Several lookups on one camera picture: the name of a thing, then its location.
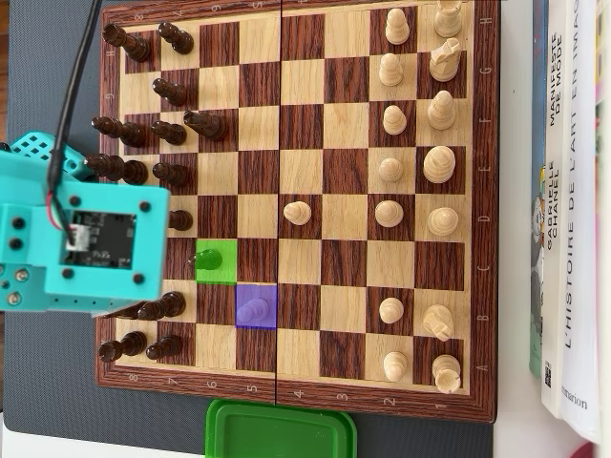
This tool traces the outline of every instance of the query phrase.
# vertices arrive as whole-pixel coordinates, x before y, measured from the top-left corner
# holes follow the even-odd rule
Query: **dark gray mat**
[[[89,0],[11,0],[8,137],[54,133]],[[70,145],[96,152],[94,40],[76,103]],[[71,313],[6,318],[4,419],[10,430],[87,441],[203,451],[207,398],[99,388],[94,321]],[[360,456],[490,457],[493,427],[380,415],[352,415]]]

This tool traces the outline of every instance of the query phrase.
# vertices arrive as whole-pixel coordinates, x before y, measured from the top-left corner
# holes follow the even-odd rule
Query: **purple highlighted square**
[[[276,329],[278,286],[236,285],[236,327]]]

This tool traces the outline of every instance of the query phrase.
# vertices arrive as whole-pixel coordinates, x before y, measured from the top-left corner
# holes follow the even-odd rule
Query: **wooden chessboard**
[[[385,36],[390,8],[402,8],[408,41]],[[187,298],[179,317],[158,323],[98,319],[95,344],[140,330],[150,342],[180,335],[178,356],[144,356],[96,363],[100,385],[241,398],[293,406],[491,422],[496,399],[498,234],[499,16],[496,1],[463,4],[463,47],[456,77],[439,83],[430,51],[445,39],[433,27],[436,2],[283,0],[168,1],[109,7],[115,22],[150,40],[152,56],[138,64],[101,42],[100,114],[146,125],[181,124],[184,110],[225,116],[229,134],[213,142],[187,129],[169,145],[147,135],[143,148],[102,136],[100,151],[188,167],[186,186],[172,191],[171,209],[197,223],[168,230],[163,291]],[[171,21],[189,31],[195,48],[174,52],[156,30]],[[381,56],[404,65],[402,82],[383,86]],[[177,109],[151,89],[157,77],[187,88]],[[426,110],[441,90],[456,100],[447,131],[433,130]],[[406,114],[408,127],[388,135],[386,107]],[[431,184],[423,161],[434,146],[450,147],[453,177]],[[387,157],[405,172],[396,182],[377,173]],[[399,202],[405,217],[384,228],[373,215],[381,200]],[[302,200],[311,220],[296,226],[284,206]],[[427,228],[435,208],[459,215],[457,230],[438,237]],[[196,240],[237,245],[236,284],[195,282],[187,262]],[[271,324],[237,323],[247,299],[265,297]],[[387,297],[405,305],[385,324]],[[442,303],[454,335],[441,342],[423,327],[423,312]],[[382,361],[404,353],[409,369],[397,383]],[[432,361],[449,354],[461,364],[462,385],[451,395],[434,386]]]

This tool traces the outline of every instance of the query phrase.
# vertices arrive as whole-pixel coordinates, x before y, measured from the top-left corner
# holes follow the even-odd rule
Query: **green plastic lid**
[[[355,458],[344,412],[217,399],[206,414],[206,458]]]

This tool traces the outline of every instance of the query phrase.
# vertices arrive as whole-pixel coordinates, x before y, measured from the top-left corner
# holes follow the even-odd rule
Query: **green highlighted square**
[[[198,239],[195,245],[195,281],[236,284],[238,241]]]

